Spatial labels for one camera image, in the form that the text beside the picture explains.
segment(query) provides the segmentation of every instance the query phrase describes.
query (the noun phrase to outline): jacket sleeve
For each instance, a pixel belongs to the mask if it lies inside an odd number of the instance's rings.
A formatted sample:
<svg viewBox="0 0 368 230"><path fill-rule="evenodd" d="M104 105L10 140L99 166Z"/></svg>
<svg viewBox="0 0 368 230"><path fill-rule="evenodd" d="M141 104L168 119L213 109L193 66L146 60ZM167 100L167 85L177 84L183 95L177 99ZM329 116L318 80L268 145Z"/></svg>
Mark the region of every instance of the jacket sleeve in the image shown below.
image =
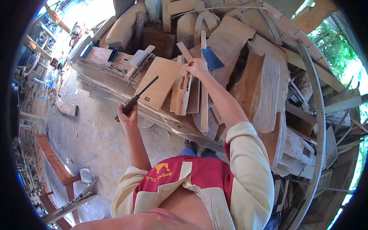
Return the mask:
<svg viewBox="0 0 368 230"><path fill-rule="evenodd" d="M121 177L110 212L113 218L133 214L133 191L148 172L130 166Z"/></svg>
<svg viewBox="0 0 368 230"><path fill-rule="evenodd" d="M235 227L263 229L271 216L275 190L266 149L249 122L231 127L225 141L234 175L230 212Z"/></svg>

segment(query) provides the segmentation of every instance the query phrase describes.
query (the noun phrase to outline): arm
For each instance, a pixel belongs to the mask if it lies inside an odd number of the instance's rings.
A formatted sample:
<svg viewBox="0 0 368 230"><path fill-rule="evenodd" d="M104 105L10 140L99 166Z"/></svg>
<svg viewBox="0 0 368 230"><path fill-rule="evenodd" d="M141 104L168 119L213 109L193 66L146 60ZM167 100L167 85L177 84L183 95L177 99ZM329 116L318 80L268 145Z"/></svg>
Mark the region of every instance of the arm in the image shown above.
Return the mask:
<svg viewBox="0 0 368 230"><path fill-rule="evenodd" d="M141 170L150 170L151 163L149 161L147 151L144 147L141 133L138 129L138 104L136 104L128 116L122 111L123 105L120 104L117 112L121 125L124 128L127 138L130 162Z"/></svg>
<svg viewBox="0 0 368 230"><path fill-rule="evenodd" d="M208 72L205 61L195 58L190 64L192 65L185 67L185 70L197 77L204 84L227 128L231 128L243 121L249 122L235 98Z"/></svg>

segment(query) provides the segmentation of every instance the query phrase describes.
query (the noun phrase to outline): chisel handle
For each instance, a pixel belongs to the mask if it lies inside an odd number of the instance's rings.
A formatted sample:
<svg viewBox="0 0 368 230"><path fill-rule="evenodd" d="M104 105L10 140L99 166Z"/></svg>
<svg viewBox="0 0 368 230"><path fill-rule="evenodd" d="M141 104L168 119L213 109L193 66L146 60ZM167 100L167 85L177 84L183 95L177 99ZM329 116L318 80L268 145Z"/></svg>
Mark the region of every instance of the chisel handle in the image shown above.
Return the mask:
<svg viewBox="0 0 368 230"><path fill-rule="evenodd" d="M129 115L129 113L133 110L133 107L135 106L135 104L137 104L137 101L139 99L139 95L136 95L135 97L132 97L131 99L129 99L123 106L122 110L123 110L123 113L125 115ZM119 116L116 115L115 117L115 120L117 122L120 122L119 120Z"/></svg>

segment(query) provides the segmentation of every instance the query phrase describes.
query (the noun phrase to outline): chisel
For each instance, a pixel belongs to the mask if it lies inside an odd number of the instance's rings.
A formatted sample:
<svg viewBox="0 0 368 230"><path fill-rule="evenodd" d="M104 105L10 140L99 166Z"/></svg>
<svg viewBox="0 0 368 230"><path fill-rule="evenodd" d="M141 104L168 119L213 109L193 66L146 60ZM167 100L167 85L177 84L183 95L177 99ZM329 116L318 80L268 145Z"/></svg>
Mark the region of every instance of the chisel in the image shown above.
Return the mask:
<svg viewBox="0 0 368 230"><path fill-rule="evenodd" d="M139 94L135 95L134 97L132 97L131 99L129 99L123 106L122 110L123 113L125 115L128 116L128 114L132 111L133 107L135 106L135 104L137 103L139 97L142 95L142 93L144 91L146 91L146 89L148 89L148 87L150 87L157 79L159 79L159 76L156 76ZM117 122L120 122L118 115L116 115L115 120Z"/></svg>

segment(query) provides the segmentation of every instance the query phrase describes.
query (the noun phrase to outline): workshop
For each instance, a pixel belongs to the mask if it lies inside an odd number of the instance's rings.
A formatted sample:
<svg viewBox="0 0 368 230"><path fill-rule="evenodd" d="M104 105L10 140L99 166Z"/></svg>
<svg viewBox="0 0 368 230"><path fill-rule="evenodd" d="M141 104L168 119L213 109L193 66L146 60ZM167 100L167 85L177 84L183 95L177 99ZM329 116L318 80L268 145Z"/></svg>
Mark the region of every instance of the workshop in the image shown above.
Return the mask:
<svg viewBox="0 0 368 230"><path fill-rule="evenodd" d="M49 229L326 230L355 196L368 61L333 0L37 8L13 146Z"/></svg>

